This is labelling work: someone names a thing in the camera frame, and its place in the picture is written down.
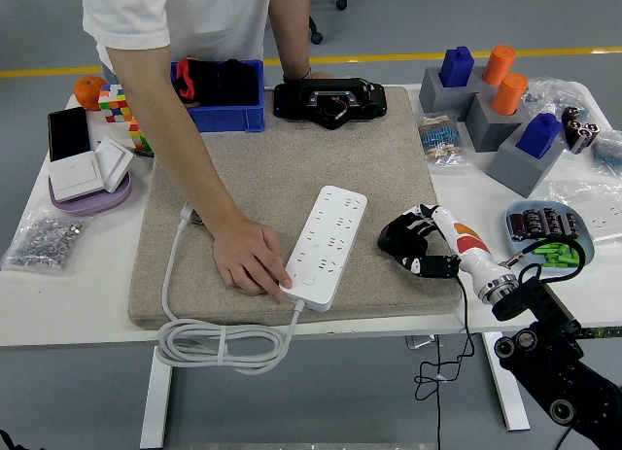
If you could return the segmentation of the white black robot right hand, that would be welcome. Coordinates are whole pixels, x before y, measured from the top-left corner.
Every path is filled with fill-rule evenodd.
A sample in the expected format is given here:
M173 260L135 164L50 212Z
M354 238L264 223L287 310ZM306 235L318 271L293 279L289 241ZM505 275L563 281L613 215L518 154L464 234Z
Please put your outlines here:
M428 256L426 237L437 231L448 244L450 257ZM473 291L486 295L512 276L496 262L480 236L439 205L419 204L389 223L378 239L380 249L404 268L425 278L451 278L468 273Z

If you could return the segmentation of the person's right hand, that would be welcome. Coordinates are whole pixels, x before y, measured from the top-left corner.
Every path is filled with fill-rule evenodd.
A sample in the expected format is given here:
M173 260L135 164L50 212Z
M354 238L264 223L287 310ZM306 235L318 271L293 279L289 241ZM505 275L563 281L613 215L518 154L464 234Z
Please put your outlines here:
M224 282L249 295L285 300L292 285L275 231L245 217L214 229L214 260Z

